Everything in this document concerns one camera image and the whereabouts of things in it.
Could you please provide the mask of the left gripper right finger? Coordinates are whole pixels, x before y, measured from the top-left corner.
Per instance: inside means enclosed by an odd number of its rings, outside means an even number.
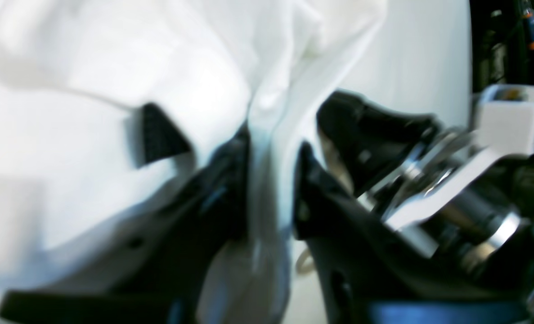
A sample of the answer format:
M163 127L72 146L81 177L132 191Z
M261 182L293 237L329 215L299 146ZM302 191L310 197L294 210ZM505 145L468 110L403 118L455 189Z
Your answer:
M518 290L487 288L417 255L365 211L302 144L294 230L306 242L331 324L519 324Z

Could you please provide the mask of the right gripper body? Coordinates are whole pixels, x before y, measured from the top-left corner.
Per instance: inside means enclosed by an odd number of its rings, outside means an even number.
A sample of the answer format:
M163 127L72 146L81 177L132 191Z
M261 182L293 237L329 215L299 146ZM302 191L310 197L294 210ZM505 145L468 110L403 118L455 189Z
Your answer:
M402 181L381 214L381 221L420 256L442 249L421 225L451 205L447 222L468 234L470 246L461 258L473 271L501 249L519 230L522 218L509 207L490 203L472 185L501 158L534 154L534 85L494 84L474 104L472 130L449 129L427 149L419 146L357 201L366 211L379 205L377 194Z

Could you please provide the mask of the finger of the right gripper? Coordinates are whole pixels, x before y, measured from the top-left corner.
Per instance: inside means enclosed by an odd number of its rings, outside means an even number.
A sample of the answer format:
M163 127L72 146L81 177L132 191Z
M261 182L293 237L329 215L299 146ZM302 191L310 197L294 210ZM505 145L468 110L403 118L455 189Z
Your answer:
M432 114L388 112L342 91L324 101L317 121L337 148L357 196L400 166L417 145L431 144L441 130Z

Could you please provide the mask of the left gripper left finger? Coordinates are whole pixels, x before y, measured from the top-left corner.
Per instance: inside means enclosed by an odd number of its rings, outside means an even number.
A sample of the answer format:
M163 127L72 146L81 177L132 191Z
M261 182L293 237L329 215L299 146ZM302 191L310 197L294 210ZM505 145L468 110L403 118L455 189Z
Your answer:
M169 205L144 216L94 262L33 290L10 290L0 318L18 324L194 324L211 262L246 231L250 136L240 131Z

